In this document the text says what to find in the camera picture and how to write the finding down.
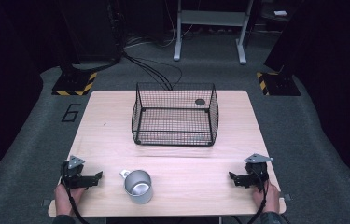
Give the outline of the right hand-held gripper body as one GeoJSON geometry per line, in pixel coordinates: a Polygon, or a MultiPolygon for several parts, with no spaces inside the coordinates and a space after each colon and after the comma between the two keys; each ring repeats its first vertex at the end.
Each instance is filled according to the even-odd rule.
{"type": "Polygon", "coordinates": [[[247,188],[255,186],[258,190],[263,190],[264,183],[269,179],[267,163],[273,162],[272,157],[262,156],[254,153],[245,159],[245,169],[247,171],[247,188]]]}

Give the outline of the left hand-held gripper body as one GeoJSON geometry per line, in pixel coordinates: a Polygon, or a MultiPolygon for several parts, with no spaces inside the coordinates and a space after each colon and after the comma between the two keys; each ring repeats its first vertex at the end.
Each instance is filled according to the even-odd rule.
{"type": "Polygon", "coordinates": [[[84,160],[74,155],[64,161],[61,165],[61,183],[70,189],[78,188],[84,162],[84,160]]]}

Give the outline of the person's left hand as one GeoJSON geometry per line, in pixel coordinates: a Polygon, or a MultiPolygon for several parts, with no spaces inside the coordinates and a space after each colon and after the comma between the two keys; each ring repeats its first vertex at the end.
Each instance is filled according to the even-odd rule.
{"type": "Polygon", "coordinates": [[[75,201],[75,205],[78,205],[84,191],[83,188],[78,188],[70,189],[70,193],[67,193],[64,185],[58,185],[54,190],[56,215],[72,216],[74,211],[69,197],[72,197],[75,201]]]}

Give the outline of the person's right hand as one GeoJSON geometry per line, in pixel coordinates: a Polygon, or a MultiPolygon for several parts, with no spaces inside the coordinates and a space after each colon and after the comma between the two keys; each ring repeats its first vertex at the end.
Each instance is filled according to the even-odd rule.
{"type": "Polygon", "coordinates": [[[262,213],[274,212],[278,214],[280,212],[280,193],[277,187],[273,185],[270,181],[266,181],[264,188],[265,191],[262,192],[259,192],[257,188],[254,188],[252,198],[256,207],[260,208],[262,201],[265,200],[265,205],[262,208],[262,213]]]}

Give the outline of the silver metal cup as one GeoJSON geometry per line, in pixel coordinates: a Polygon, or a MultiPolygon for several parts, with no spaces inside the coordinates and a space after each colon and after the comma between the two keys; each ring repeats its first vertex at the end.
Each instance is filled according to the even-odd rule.
{"type": "Polygon", "coordinates": [[[122,170],[120,176],[124,179],[124,190],[131,201],[136,204],[146,204],[153,197],[152,180],[144,170],[122,170]]]}

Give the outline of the black cabinet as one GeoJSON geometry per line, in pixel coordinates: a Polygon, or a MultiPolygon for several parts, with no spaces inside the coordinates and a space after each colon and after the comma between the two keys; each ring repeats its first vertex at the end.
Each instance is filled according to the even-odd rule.
{"type": "Polygon", "coordinates": [[[113,0],[59,0],[59,6],[81,63],[120,60],[120,26],[113,0]]]}

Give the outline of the white metal stand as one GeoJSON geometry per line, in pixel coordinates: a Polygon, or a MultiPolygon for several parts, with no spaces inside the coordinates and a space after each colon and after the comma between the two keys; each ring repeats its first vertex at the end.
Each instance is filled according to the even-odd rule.
{"type": "Polygon", "coordinates": [[[246,0],[246,2],[247,8],[245,12],[224,12],[185,10],[182,8],[182,0],[177,0],[176,42],[173,59],[178,62],[181,58],[183,40],[182,26],[184,24],[231,26],[241,27],[241,33],[235,40],[235,43],[238,52],[239,64],[246,65],[244,40],[254,0],[246,0]]]}

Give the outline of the black yellow striped base plate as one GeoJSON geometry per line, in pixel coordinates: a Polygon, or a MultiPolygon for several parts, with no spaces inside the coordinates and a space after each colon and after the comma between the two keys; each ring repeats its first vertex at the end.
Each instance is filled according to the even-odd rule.
{"type": "Polygon", "coordinates": [[[96,73],[90,72],[77,72],[74,75],[61,74],[54,84],[51,94],[61,96],[86,95],[96,77],[96,73]]]}
{"type": "Polygon", "coordinates": [[[301,93],[292,77],[283,77],[278,73],[257,72],[262,93],[266,96],[300,96],[301,93]]]}

